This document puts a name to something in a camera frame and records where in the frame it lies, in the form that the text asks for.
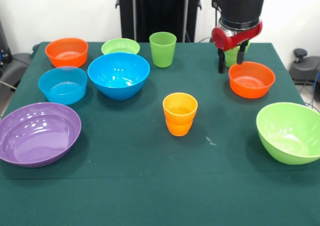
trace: orange cup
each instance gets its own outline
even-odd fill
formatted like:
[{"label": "orange cup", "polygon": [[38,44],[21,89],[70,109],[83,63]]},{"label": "orange cup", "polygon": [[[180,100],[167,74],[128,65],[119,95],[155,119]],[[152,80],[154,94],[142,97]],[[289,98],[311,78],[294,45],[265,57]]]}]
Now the orange cup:
[{"label": "orange cup", "polygon": [[166,126],[173,136],[185,136],[194,121],[198,108],[197,100],[183,92],[169,94],[163,100]]},{"label": "orange cup", "polygon": [[78,38],[62,38],[49,43],[45,53],[55,67],[81,67],[87,60],[88,44]]}]

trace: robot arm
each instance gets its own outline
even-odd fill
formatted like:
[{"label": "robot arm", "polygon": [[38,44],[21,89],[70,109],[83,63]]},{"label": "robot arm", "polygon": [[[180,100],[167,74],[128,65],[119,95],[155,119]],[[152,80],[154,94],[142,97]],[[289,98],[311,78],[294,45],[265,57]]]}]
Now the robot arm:
[{"label": "robot arm", "polygon": [[220,11],[218,26],[212,31],[212,40],[218,48],[219,73],[225,72],[225,51],[240,45],[237,63],[244,61],[250,39],[262,30],[260,19],[264,0],[212,0],[212,7]]}]

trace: white wall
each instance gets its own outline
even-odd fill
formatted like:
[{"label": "white wall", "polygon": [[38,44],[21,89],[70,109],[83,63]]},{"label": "white wall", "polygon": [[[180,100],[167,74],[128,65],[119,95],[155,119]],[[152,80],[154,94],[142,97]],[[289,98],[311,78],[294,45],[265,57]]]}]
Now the white wall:
[{"label": "white wall", "polygon": [[[215,24],[211,0],[201,3],[195,41],[210,36]],[[297,47],[320,56],[320,0],[264,0],[261,18],[263,30],[252,42],[273,43],[287,68]]]},{"label": "white wall", "polygon": [[[13,53],[31,52],[42,41],[80,37],[107,41],[121,37],[116,0],[0,0],[0,17]],[[201,0],[196,41],[209,37],[214,26],[211,0]],[[289,66],[293,49],[320,55],[320,0],[265,0],[263,31],[253,42],[272,42]]]},{"label": "white wall", "polygon": [[13,53],[62,37],[107,41],[121,37],[116,0],[0,0],[0,18]]}]

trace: orange bowl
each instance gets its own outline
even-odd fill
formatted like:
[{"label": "orange bowl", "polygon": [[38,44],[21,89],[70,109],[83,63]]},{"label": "orange bowl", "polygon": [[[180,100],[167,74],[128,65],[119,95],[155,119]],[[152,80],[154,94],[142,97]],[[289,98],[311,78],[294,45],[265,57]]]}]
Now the orange bowl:
[{"label": "orange bowl", "polygon": [[274,72],[265,65],[257,62],[234,64],[229,69],[231,89],[245,98],[263,97],[275,82]]},{"label": "orange bowl", "polygon": [[78,38],[63,38],[49,43],[45,53],[55,67],[81,67],[87,60],[88,44]]}]

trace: white mark on tablecloth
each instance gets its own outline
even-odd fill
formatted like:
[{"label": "white mark on tablecloth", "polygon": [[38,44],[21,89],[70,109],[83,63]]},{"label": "white mark on tablecloth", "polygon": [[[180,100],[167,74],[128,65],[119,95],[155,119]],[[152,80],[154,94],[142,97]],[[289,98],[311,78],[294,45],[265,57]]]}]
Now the white mark on tablecloth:
[{"label": "white mark on tablecloth", "polygon": [[210,138],[208,138],[207,136],[205,136],[205,138],[210,143],[210,145],[216,146],[216,144],[214,142],[212,142],[212,140]]}]

